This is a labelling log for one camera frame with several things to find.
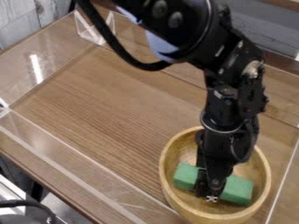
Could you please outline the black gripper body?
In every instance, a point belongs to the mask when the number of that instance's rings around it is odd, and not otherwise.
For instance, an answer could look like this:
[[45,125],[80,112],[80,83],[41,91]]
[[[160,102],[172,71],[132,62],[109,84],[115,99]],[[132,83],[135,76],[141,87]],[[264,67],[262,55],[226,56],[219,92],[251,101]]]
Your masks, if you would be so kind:
[[228,74],[204,71],[207,101],[196,134],[197,164],[248,161],[258,141],[258,114],[266,111],[264,60],[251,58]]

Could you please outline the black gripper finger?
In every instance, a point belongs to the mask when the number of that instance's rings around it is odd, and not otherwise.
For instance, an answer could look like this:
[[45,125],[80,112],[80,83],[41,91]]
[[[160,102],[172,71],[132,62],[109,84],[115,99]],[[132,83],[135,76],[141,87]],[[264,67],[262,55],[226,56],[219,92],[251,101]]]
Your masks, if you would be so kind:
[[204,165],[203,155],[200,152],[197,152],[196,167],[199,168],[199,170],[197,170],[197,179],[195,184],[195,192],[197,196],[204,196],[207,192],[207,178],[205,178],[205,165]]
[[227,160],[216,159],[212,157],[204,158],[208,193],[205,200],[208,202],[216,202],[220,194],[223,193],[227,178],[234,171],[234,163]]

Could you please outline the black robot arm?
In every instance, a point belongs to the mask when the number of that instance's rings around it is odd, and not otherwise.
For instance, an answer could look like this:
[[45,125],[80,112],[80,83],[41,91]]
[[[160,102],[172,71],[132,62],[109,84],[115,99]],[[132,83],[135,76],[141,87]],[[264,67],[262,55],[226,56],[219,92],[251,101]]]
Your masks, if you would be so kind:
[[204,71],[207,98],[200,113],[193,191],[216,201],[234,166],[248,161],[258,141],[258,114],[268,98],[263,52],[232,26],[217,0],[115,0],[147,32],[156,56]]

